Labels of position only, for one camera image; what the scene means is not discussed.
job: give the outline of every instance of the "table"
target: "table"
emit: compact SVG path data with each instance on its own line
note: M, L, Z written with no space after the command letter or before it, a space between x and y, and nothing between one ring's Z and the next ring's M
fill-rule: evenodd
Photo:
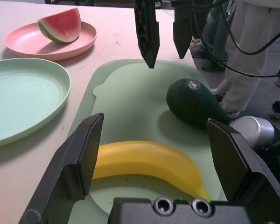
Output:
M17 57L4 45L4 38L10 31L69 8L73 6L0 1L0 60ZM141 58L133 9L78 8L81 19L97 29L98 38L94 47L84 54L58 62L69 71L72 79L66 107L40 130L0 147L0 224L19 222L53 154L67 138L94 71L112 60ZM183 60L178 58L173 43L174 18L161 10L157 10L156 16L161 37L158 59L195 67L190 52Z

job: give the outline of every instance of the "pink plate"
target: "pink plate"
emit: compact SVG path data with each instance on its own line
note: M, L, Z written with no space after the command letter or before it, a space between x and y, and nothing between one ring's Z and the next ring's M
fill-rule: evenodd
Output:
M51 61L77 56L89 49L97 38L97 31L89 23L82 22L81 33L72 43L57 43L45 37L38 24L20 27L5 38L6 46L22 57L37 57Z

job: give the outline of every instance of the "avocado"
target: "avocado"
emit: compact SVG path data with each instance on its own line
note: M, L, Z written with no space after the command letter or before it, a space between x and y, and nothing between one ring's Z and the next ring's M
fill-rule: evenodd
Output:
M209 118L229 124L230 118L216 97L200 82L184 78L170 85L166 101L171 112L183 122L206 129Z

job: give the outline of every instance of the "banana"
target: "banana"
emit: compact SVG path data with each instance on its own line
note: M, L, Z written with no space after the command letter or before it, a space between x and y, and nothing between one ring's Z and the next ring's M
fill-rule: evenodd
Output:
M154 176L192 197L210 200L195 163L161 143L123 141L100 146L92 179L124 174Z

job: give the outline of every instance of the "shoe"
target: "shoe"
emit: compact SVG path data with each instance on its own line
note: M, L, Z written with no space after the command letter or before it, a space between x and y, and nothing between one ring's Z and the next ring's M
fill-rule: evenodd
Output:
M223 97L225 96L225 93L218 92L218 88L210 89L210 92L217 98L219 102L222 101Z
M203 53L200 50L191 52L192 58L211 59L208 53Z
M204 66L202 66L201 68L203 71L207 71L207 72L218 72L218 71L224 71L225 67L221 66L220 64L218 64L217 62L210 62Z
M223 102L219 102L220 107L227 113L227 115L230 118L237 118L239 116L239 111L237 112L230 112L226 109L226 106L223 104Z
M192 37L191 44L190 44L189 48L199 46L200 43L201 43L200 39L195 39L194 37Z

